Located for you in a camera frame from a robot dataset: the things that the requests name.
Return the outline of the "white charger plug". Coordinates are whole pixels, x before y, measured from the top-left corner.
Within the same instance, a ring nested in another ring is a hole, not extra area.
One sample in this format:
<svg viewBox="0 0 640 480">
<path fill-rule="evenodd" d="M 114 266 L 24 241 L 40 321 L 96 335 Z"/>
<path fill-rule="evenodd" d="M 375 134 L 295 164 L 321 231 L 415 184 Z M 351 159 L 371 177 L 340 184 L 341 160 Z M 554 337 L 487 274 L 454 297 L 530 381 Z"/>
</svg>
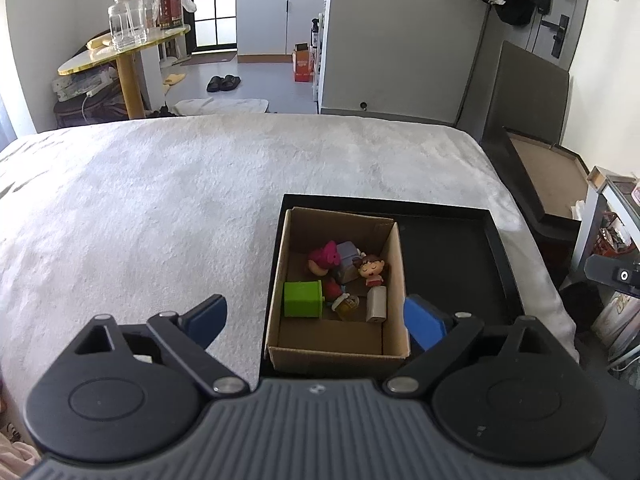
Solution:
<svg viewBox="0 0 640 480">
<path fill-rule="evenodd" d="M 387 290 L 383 285 L 373 286 L 367 293 L 366 321 L 383 323 L 387 316 Z"/>
</svg>

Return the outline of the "red doll figurine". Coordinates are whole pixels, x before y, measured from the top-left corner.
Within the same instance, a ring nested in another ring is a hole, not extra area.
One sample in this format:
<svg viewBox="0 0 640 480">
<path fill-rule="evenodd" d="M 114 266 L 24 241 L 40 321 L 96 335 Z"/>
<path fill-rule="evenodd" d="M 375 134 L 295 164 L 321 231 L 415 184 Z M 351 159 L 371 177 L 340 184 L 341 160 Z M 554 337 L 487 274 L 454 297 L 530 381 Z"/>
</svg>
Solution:
<svg viewBox="0 0 640 480">
<path fill-rule="evenodd" d="M 360 255 L 352 260 L 352 264 L 367 287 L 385 285 L 390 266 L 381 257 L 373 254 Z"/>
</svg>

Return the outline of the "brown cardboard box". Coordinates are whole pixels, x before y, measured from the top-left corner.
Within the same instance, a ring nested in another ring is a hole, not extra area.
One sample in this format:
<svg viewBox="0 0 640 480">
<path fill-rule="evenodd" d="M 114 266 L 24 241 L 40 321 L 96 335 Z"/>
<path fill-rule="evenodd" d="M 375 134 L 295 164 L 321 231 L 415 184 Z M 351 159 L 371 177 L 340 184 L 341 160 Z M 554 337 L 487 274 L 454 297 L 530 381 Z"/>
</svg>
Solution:
<svg viewBox="0 0 640 480">
<path fill-rule="evenodd" d="M 406 285 L 396 221 L 381 217 L 293 207 L 282 217 L 273 265 L 264 355 L 278 373 L 300 376 L 382 377 L 398 370 L 410 354 L 404 321 Z M 341 284 L 335 269 L 319 278 L 307 266 L 310 252 L 330 240 L 353 242 L 363 255 L 377 255 L 389 266 L 385 283 L 387 316 L 366 321 L 369 287 L 360 276 Z M 321 318 L 283 315 L 285 282 L 320 281 Z"/>
</svg>

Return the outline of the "beige grey square adapter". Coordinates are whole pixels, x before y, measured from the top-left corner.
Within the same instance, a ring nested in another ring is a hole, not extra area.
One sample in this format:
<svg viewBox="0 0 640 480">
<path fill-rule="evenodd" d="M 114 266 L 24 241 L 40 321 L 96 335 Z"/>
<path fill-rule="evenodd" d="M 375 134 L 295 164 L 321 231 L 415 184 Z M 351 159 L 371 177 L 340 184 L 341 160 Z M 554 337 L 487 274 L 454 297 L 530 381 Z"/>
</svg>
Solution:
<svg viewBox="0 0 640 480">
<path fill-rule="evenodd" d="M 361 258 L 362 252 L 360 252 L 353 242 L 343 242 L 338 244 L 336 248 L 341 259 L 335 269 L 337 281 L 341 284 L 347 284 L 355 281 L 360 277 L 360 274 L 354 261 Z"/>
</svg>

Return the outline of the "green plastic cube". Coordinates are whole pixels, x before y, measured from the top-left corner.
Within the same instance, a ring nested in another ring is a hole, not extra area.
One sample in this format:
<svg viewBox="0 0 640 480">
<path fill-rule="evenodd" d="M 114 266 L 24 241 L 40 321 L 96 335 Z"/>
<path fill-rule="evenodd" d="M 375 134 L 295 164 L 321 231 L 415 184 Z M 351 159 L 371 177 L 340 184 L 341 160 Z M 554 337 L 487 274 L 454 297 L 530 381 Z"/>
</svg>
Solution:
<svg viewBox="0 0 640 480">
<path fill-rule="evenodd" d="M 284 283 L 283 315 L 286 318 L 321 318 L 322 308 L 320 281 Z"/>
</svg>

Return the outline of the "pink toy figure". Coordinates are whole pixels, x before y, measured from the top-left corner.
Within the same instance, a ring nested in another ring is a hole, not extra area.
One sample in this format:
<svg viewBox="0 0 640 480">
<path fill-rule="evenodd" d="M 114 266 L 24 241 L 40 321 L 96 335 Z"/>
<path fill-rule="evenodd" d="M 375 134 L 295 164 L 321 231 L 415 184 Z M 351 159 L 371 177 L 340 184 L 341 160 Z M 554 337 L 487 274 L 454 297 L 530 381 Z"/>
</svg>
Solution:
<svg viewBox="0 0 640 480">
<path fill-rule="evenodd" d="M 307 256 L 307 266 L 309 271 L 322 278 L 331 270 L 337 268 L 342 262 L 342 258 L 334 240 L 330 240 L 324 246 L 313 250 Z"/>
</svg>

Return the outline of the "black tray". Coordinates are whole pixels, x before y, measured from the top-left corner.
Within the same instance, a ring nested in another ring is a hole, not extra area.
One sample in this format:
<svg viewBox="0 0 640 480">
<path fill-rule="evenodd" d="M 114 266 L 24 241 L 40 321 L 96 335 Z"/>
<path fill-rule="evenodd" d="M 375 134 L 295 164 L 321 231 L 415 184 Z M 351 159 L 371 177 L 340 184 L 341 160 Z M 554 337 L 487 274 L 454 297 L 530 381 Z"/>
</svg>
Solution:
<svg viewBox="0 0 640 480">
<path fill-rule="evenodd" d="M 270 297 L 282 217 L 293 207 L 396 221 L 404 262 L 406 298 L 419 295 L 448 314 L 469 311 L 489 325 L 510 324 L 523 312 L 506 251 L 488 210 L 373 198 L 283 196 L 273 253 Z M 329 377 L 278 373 L 266 360 L 264 350 L 260 363 L 262 377 Z"/>
</svg>

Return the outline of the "black framed cork board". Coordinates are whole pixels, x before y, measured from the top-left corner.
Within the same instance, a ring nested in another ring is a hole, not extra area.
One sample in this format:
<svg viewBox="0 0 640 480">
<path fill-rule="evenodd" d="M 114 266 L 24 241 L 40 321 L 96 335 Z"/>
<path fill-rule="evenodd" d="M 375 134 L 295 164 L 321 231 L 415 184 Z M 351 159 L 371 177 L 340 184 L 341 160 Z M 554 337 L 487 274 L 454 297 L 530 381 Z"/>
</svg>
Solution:
<svg viewBox="0 0 640 480">
<path fill-rule="evenodd" d="M 573 244 L 579 221 L 572 207 L 587 195 L 587 167 L 580 156 L 510 128 L 486 136 L 482 148 L 529 229 Z"/>
</svg>

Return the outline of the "grey metal shelf table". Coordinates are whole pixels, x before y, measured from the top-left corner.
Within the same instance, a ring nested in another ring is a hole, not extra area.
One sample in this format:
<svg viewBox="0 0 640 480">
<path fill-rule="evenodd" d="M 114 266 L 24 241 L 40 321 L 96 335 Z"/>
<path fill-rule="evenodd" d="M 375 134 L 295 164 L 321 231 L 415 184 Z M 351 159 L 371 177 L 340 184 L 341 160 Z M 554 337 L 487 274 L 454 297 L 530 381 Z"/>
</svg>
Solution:
<svg viewBox="0 0 640 480">
<path fill-rule="evenodd" d="M 585 279 L 585 264 L 604 240 L 606 224 L 622 229 L 620 240 L 629 248 L 613 252 L 613 257 L 630 258 L 639 255 L 639 178 L 622 176 L 594 166 L 587 177 L 587 197 L 577 242 L 570 259 L 567 283 Z"/>
</svg>

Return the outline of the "yellow round side table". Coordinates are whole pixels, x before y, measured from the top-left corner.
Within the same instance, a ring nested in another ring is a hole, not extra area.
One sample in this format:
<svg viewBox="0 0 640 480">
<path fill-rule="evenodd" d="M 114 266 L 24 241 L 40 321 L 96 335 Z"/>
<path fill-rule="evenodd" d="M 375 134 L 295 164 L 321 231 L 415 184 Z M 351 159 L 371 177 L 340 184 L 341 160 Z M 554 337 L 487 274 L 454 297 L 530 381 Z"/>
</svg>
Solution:
<svg viewBox="0 0 640 480">
<path fill-rule="evenodd" d="M 145 118 L 145 109 L 138 76 L 134 69 L 134 54 L 183 36 L 190 32 L 190 30 L 191 27 L 189 25 L 172 29 L 154 29 L 150 32 L 150 36 L 143 44 L 135 44 L 121 51 L 117 51 L 114 47 L 104 47 L 103 49 L 95 51 L 84 51 L 63 63 L 58 68 L 58 74 L 60 76 L 70 76 L 115 61 L 128 118 L 143 119 Z"/>
</svg>

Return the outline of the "dark leaning board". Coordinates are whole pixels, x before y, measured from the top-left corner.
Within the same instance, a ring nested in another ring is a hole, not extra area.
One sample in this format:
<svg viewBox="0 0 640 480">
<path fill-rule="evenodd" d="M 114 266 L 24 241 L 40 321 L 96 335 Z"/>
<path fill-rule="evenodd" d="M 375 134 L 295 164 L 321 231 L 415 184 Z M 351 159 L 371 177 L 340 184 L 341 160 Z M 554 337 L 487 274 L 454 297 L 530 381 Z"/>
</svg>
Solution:
<svg viewBox="0 0 640 480">
<path fill-rule="evenodd" d="M 494 142 L 510 130 L 559 144 L 569 85 L 566 70 L 503 41 L 482 143 Z"/>
</svg>

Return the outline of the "yellow slipper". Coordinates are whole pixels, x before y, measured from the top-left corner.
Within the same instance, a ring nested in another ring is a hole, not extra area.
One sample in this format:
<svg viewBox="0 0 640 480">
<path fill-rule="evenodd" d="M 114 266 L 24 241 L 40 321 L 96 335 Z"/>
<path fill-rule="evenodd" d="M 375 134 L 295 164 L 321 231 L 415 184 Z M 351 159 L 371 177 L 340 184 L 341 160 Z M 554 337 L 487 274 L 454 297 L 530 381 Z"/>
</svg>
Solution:
<svg viewBox="0 0 640 480">
<path fill-rule="evenodd" d="M 171 87 L 183 81 L 184 78 L 186 78 L 185 74 L 169 74 L 168 76 L 165 77 L 163 84 L 165 86 Z"/>
</svg>

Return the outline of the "orange red carton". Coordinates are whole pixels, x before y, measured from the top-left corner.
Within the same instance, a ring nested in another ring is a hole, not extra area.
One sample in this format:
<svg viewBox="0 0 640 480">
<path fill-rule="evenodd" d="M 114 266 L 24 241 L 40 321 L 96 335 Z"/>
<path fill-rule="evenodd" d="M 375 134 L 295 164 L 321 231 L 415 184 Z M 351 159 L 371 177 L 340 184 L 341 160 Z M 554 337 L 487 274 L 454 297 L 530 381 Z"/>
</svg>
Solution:
<svg viewBox="0 0 640 480">
<path fill-rule="evenodd" d="M 314 78 L 314 49 L 309 44 L 296 44 L 293 54 L 295 82 L 311 82 Z"/>
</svg>

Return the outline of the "white kitchen cabinet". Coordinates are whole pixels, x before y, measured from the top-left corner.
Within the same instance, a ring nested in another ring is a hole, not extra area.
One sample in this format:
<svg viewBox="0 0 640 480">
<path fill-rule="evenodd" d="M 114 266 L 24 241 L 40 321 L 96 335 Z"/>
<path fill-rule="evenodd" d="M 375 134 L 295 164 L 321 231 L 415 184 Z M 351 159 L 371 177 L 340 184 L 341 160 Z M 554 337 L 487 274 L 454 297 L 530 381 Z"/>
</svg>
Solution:
<svg viewBox="0 0 640 480">
<path fill-rule="evenodd" d="M 287 61 L 296 44 L 308 42 L 312 20 L 326 0 L 235 0 L 239 59 Z"/>
</svg>

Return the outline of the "red gift box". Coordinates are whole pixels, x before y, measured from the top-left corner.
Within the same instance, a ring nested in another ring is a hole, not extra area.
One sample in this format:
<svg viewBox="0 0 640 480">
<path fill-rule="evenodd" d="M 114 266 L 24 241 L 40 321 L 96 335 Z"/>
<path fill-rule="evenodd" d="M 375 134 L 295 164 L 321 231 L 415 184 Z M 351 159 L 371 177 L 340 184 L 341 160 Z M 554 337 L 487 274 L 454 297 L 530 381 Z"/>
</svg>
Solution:
<svg viewBox="0 0 640 480">
<path fill-rule="evenodd" d="M 157 0 L 160 29 L 172 29 L 183 25 L 182 0 Z"/>
</svg>

